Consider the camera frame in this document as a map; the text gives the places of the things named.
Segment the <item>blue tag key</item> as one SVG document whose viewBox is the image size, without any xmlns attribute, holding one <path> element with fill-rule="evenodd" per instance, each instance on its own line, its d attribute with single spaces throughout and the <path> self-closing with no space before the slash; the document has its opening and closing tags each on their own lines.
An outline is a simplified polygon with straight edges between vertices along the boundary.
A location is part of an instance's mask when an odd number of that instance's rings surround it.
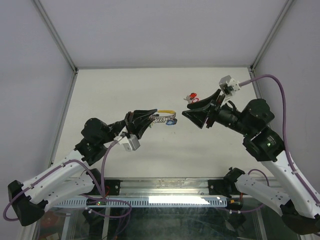
<svg viewBox="0 0 320 240">
<path fill-rule="evenodd" d="M 167 126 L 173 126 L 173 125 L 175 125 L 177 122 L 178 122 L 178 120 L 175 118 L 175 119 L 169 119 L 165 124 L 166 124 Z"/>
</svg>

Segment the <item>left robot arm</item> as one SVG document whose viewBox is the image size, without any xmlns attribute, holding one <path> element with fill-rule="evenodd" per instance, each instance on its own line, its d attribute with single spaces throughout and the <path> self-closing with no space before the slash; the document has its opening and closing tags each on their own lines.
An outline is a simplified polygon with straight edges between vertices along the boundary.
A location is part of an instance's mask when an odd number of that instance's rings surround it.
<svg viewBox="0 0 320 240">
<path fill-rule="evenodd" d="M 105 160 L 117 144 L 127 151 L 137 150 L 156 112 L 157 109 L 129 111 L 123 120 L 111 124 L 95 117 L 87 120 L 81 131 L 82 140 L 65 158 L 29 180 L 14 180 L 8 185 L 9 203 L 3 218 L 11 222 L 7 211 L 13 208 L 15 221 L 26 227 L 56 204 L 74 196 L 89 192 L 105 196 L 104 171 L 90 166 Z"/>
</svg>

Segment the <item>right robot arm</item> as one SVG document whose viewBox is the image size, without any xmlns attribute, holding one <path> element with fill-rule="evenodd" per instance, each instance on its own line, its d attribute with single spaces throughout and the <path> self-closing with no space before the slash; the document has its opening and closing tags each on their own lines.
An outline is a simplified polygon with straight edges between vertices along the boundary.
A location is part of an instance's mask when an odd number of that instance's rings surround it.
<svg viewBox="0 0 320 240">
<path fill-rule="evenodd" d="M 233 168 L 223 178 L 222 195 L 228 197 L 237 191 L 250 195 L 275 211 L 284 224 L 298 235 L 320 232 L 320 205 L 313 199 L 314 188 L 309 193 L 309 184 L 298 170 L 292 169 L 282 138 L 269 128 L 274 119 L 264 99 L 249 101 L 242 111 L 233 102 L 223 103 L 224 95 L 217 90 L 213 95 L 187 105 L 182 115 L 200 129 L 221 124 L 241 135 L 246 151 L 267 168 L 281 184 L 284 192 L 256 182 L 244 171 Z"/>
</svg>

